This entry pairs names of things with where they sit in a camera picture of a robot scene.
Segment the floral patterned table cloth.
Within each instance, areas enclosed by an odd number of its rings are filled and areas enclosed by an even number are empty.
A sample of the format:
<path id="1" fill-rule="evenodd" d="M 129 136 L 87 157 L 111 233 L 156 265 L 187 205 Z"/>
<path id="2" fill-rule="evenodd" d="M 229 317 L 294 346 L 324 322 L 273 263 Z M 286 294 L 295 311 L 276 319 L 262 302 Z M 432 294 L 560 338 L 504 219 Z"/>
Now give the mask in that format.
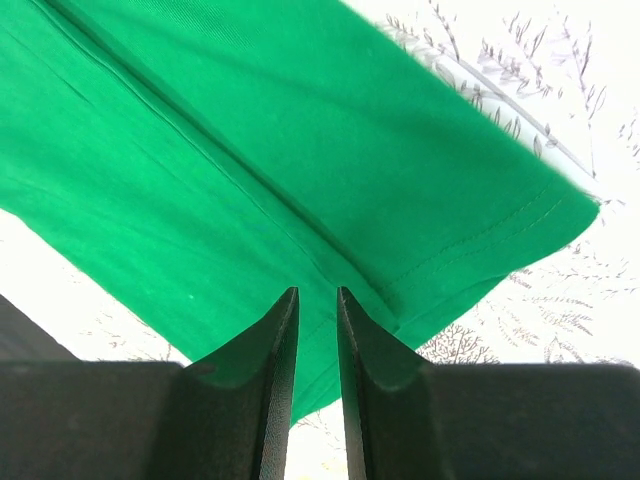
<path id="1" fill-rule="evenodd" d="M 634 97 L 576 1 L 339 1 L 598 205 L 418 348 L 435 363 L 639 363 Z M 85 360 L 191 360 L 1 206 L 1 293 Z M 290 479 L 347 475 L 339 397 L 294 419 Z"/>

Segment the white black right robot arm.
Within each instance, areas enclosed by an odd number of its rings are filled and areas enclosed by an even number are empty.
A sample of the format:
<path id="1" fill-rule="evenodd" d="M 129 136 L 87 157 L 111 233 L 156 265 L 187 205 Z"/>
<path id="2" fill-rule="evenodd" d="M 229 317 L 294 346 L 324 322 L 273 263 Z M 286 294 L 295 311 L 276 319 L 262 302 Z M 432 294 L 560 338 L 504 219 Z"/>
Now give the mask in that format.
<path id="1" fill-rule="evenodd" d="M 189 367 L 85 362 L 1 304 L 5 479 L 280 479 L 299 294 Z M 353 479 L 635 479 L 639 373 L 436 365 L 337 294 Z"/>

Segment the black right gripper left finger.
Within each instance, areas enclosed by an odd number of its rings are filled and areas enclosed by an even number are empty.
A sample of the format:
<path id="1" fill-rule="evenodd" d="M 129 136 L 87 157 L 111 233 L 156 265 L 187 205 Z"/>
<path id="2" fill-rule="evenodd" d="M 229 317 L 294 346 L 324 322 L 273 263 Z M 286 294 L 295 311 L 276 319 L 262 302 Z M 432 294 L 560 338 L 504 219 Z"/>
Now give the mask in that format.
<path id="1" fill-rule="evenodd" d="M 190 366 L 82 361 L 1 304 L 5 479 L 280 479 L 299 295 Z"/>

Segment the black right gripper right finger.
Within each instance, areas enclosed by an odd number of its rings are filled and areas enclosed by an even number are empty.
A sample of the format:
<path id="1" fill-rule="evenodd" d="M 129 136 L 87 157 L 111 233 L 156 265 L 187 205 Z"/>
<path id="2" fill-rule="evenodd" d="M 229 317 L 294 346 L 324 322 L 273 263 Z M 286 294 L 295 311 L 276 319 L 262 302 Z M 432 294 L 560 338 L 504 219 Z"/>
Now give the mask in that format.
<path id="1" fill-rule="evenodd" d="M 635 479 L 639 373 L 614 364 L 434 364 L 346 288 L 337 342 L 352 479 Z"/>

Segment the green t shirt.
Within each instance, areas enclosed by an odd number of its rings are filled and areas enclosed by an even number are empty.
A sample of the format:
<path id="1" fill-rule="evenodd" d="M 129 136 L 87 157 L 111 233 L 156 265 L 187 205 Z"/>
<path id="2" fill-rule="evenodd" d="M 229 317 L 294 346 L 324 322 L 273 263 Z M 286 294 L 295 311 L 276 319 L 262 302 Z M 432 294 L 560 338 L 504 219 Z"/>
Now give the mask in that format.
<path id="1" fill-rule="evenodd" d="M 1 206 L 191 360 L 291 286 L 418 348 L 598 205 L 339 1 L 5 1 Z"/>

